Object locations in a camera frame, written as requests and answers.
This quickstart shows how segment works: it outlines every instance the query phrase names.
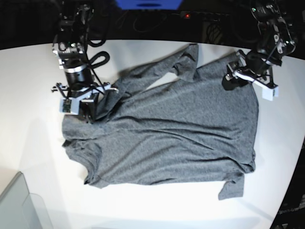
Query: wrinkled fabric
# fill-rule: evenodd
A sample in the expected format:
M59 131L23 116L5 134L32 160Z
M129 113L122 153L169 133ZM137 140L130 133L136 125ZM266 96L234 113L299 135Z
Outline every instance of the wrinkled fabric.
M226 181L219 199L241 197L255 170L258 102L250 84L225 91L236 53L196 68L198 45L131 70L99 102L98 120L66 115L64 147L88 170L86 184ZM146 90L171 72L173 83Z

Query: white table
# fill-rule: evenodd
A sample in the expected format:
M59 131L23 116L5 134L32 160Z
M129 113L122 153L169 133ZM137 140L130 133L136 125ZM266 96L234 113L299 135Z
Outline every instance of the white table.
M184 42L107 41L111 60L96 70L102 81L118 72L159 60ZM237 48L201 44L199 66ZM305 136L305 61L285 57L274 68L280 97L259 100L254 149L256 171L245 176L244 197L219 201L223 182L140 186L83 185L86 169L61 147L60 94L66 83L51 45L0 51L0 192L15 171L24 173L31 193L40 195L55 229L268 229L285 196Z

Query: gray t-shirt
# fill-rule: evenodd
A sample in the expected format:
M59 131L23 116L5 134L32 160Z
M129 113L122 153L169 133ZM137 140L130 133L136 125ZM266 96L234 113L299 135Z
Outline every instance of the gray t-shirt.
M241 197L255 169L258 102L252 86L222 88L236 53L196 69L198 45L137 67L99 102L98 121L66 115L70 159L88 170L86 184L157 185L226 181L219 199ZM166 73L179 80L145 90Z

